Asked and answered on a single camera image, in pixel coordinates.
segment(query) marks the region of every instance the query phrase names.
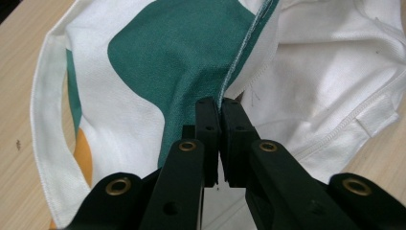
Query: wooden table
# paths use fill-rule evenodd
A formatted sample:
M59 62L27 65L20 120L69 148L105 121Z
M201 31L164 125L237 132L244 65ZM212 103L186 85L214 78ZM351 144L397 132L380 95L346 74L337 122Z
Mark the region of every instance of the wooden table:
M30 94L44 35L73 2L24 0L0 26L0 229L49 227L51 215L33 156ZM72 147L72 119L66 100L63 104L63 124ZM406 204L406 100L398 111L400 121L372 138L345 171L366 176Z

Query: black plastic part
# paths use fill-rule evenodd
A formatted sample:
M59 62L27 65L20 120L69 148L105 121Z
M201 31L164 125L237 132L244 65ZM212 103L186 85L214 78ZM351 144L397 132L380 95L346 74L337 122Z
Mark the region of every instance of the black plastic part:
M272 229L275 210L255 176L248 180L245 200L258 230Z
M67 230L119 230L137 229L147 207L160 170L144 179L129 173L114 173L101 180L82 202ZM122 190L124 181L128 190L120 195L110 195L107 187Z
M183 126L182 128L182 139L194 139L195 138L195 128L193 125Z
M250 173L251 143L259 139L257 131L241 104L231 99L223 100L221 129L220 156L225 179L232 188L245 188Z
M359 229L281 144L255 141L250 162L275 210L272 229Z
M362 229L406 229L406 208L362 176L335 174L327 192Z
M201 142L173 143L139 229L200 229L203 161Z
M196 102L195 112L195 139L202 142L205 148L205 187L213 187L214 184L218 184L218 149L221 133L217 106L213 98L200 99Z

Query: brass insert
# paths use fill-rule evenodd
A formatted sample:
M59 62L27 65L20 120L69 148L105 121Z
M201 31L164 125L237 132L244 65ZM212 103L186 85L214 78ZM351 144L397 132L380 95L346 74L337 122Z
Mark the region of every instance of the brass insert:
M262 142L259 144L259 147L261 150L264 150L264 151L278 150L278 147L275 144L273 144L272 142Z
M347 178L343 180L343 186L348 191L360 196L369 196L372 193L370 186L368 186L361 180L354 178Z
M182 142L179 144L179 149L182 151L191 151L196 149L196 144L194 142Z
M125 194L131 188L131 181L127 177L118 178L105 187L105 192L111 196L119 196Z

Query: cloth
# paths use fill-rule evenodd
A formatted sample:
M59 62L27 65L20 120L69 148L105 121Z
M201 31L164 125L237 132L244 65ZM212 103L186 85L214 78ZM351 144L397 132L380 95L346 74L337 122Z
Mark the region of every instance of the cloth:
M327 182L397 118L399 9L376 0L76 1L46 36L32 94L35 160L56 226L111 173L161 167L207 96L243 93L260 137ZM74 153L60 123L66 72ZM255 229L244 190L221 176L206 189L203 228Z

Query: green fabric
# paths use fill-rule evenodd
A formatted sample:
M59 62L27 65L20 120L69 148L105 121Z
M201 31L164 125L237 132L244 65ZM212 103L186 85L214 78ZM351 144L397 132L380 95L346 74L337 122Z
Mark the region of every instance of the green fabric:
M81 118L81 105L79 100L78 83L72 51L66 50L66 59L68 62L69 106L71 107L72 118L74 120L75 134L78 135L79 123Z
M218 97L253 20L237 0L158 0L109 43L117 74L164 114L159 166L182 125L194 124L195 101Z

